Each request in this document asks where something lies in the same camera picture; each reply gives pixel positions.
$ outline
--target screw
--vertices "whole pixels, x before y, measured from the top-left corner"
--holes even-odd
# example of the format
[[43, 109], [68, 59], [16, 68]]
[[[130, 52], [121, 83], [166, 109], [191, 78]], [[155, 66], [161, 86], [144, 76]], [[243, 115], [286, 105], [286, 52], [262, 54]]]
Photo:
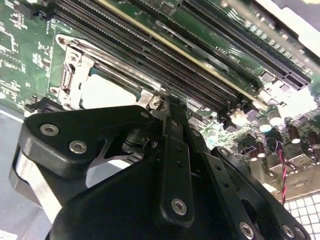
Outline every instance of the screw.
[[63, 37], [58, 37], [58, 41], [59, 41], [59, 43], [61, 43], [62, 45], [65, 45], [67, 42], [66, 42], [66, 40], [63, 38]]
[[197, 130], [193, 130], [192, 132], [193, 132], [193, 134], [196, 135], [197, 137], [200, 136], [200, 133], [199, 133]]
[[187, 205], [180, 198], [172, 199], [171, 206], [172, 206], [173, 211], [176, 214], [181, 215], [181, 216], [184, 216], [187, 214]]
[[239, 228], [247, 239], [249, 240], [254, 239], [255, 237], [254, 231], [252, 231], [251, 227], [247, 223], [241, 221], [239, 223]]
[[78, 59], [79, 59], [78, 55], [75, 54], [74, 52], [71, 52], [71, 53], [69, 54], [69, 58], [70, 58], [71, 61], [73, 61], [73, 62], [77, 62]]
[[228, 152], [224, 149], [221, 149], [220, 152], [222, 153], [223, 156], [227, 157], [228, 156]]
[[296, 230], [296, 232], [303, 238], [303, 239], [306, 239], [306, 235], [304, 234], [304, 232], [298, 228], [297, 226], [294, 227], [294, 229]]
[[149, 115], [148, 115], [148, 114], [146, 114], [146, 113], [145, 113], [145, 112], [143, 112], [143, 111], [142, 111], [140, 114], [141, 114], [141, 116], [142, 116], [142, 117], [144, 117], [144, 118], [146, 118], [146, 119], [147, 119], [147, 118], [149, 118]]
[[87, 145], [83, 141], [75, 140], [70, 142], [69, 149], [75, 154], [84, 154], [87, 151]]
[[43, 135], [52, 137], [59, 133], [59, 128], [53, 124], [46, 123], [40, 127], [40, 131]]
[[178, 123], [177, 123], [175, 120], [171, 120], [171, 123], [172, 123], [174, 126], [178, 126]]
[[287, 225], [282, 225], [282, 228], [283, 228], [285, 234], [286, 234], [289, 238], [292, 238], [292, 239], [295, 238], [295, 234], [294, 234], [294, 232], [291, 230], [290, 227], [288, 227]]

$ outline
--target electrolytic capacitor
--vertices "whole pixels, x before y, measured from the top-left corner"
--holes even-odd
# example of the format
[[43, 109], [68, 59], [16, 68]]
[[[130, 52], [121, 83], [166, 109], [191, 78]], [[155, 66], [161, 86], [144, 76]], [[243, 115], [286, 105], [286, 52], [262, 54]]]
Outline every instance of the electrolytic capacitor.
[[298, 144], [301, 142], [298, 129], [295, 126], [289, 126], [287, 128], [287, 131], [288, 131], [291, 143]]
[[268, 118], [272, 126], [279, 126], [282, 123], [280, 112], [277, 109], [271, 110], [268, 113]]
[[254, 151], [251, 151], [249, 153], [249, 157], [250, 157], [250, 161], [251, 162], [257, 161], [257, 159], [258, 159], [258, 151], [257, 151], [257, 149], [254, 150]]
[[258, 158], [264, 158], [266, 156], [266, 154], [265, 154], [265, 146], [260, 141], [258, 141], [256, 143], [256, 151], [257, 151], [257, 157]]
[[259, 130], [263, 133], [269, 132], [271, 130], [271, 125], [269, 119], [265, 116], [261, 117], [258, 121]]
[[308, 133], [308, 140], [312, 149], [320, 149], [320, 137], [315, 131]]

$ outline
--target cable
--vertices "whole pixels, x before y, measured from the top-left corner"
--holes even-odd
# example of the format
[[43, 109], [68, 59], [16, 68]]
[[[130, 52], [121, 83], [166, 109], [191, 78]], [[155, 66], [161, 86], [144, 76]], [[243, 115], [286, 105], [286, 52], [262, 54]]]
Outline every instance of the cable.
[[280, 149], [278, 151], [279, 159], [282, 164], [282, 205], [286, 203], [286, 193], [287, 193], [287, 166], [286, 166], [286, 160], [283, 156], [283, 151]]
[[[269, 144], [268, 141], [275, 141], [274, 144]], [[264, 145], [271, 150], [274, 154], [278, 154], [280, 163], [282, 164], [282, 205], [286, 203], [286, 193], [287, 193], [287, 162], [284, 157], [284, 151], [282, 150], [282, 142], [278, 141], [274, 137], [268, 137], [264, 141]]]

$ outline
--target capacitor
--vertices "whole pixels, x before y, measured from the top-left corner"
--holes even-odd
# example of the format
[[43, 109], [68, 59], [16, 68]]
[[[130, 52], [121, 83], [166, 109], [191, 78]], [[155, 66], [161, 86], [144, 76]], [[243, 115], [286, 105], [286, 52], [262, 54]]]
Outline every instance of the capacitor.
[[268, 113], [268, 118], [272, 126], [279, 126], [282, 123], [281, 115], [277, 109], [271, 110]]
[[295, 126], [289, 126], [287, 128], [287, 132], [292, 144], [298, 144], [301, 142], [298, 129]]
[[318, 133], [315, 131], [309, 132], [308, 139], [312, 149], [320, 149], [320, 137]]
[[249, 153], [249, 157], [250, 157], [250, 161], [251, 162], [257, 161], [257, 159], [258, 159], [258, 151], [257, 151], [257, 149], [254, 150], [254, 151], [251, 151]]
[[256, 142], [256, 151], [257, 151], [257, 157], [258, 158], [264, 158], [266, 156], [265, 146], [260, 141]]
[[259, 130], [263, 133], [269, 132], [271, 130], [271, 125], [269, 119], [265, 116], [261, 117], [258, 121]]
[[217, 129], [212, 129], [208, 132], [208, 141], [211, 143], [211, 144], [215, 144], [218, 139], [219, 139], [219, 136], [218, 136], [219, 132]]

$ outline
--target mounting hole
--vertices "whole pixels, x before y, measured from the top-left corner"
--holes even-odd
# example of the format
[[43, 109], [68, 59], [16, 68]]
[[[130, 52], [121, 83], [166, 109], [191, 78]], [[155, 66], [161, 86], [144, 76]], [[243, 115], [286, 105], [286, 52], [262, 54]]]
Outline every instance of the mounting hole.
[[142, 117], [144, 117], [146, 119], [149, 118], [149, 115], [147, 113], [145, 113], [145, 112], [141, 112], [140, 114], [141, 114]]
[[50, 87], [50, 92], [52, 93], [52, 94], [54, 94], [54, 95], [56, 95], [56, 94], [58, 94], [58, 91], [57, 91], [57, 89], [55, 88], [55, 87]]
[[56, 125], [47, 123], [40, 127], [40, 131], [43, 135], [52, 137], [59, 133], [59, 128]]
[[69, 149], [75, 154], [84, 154], [87, 151], [87, 145], [83, 141], [75, 140], [70, 142]]
[[176, 161], [175, 164], [177, 165], [178, 168], [180, 168], [180, 169], [182, 168], [182, 164], [180, 161]]
[[67, 41], [63, 38], [63, 37], [58, 37], [58, 41], [59, 41], [59, 43], [60, 44], [62, 44], [62, 45], [66, 45], [67, 44]]

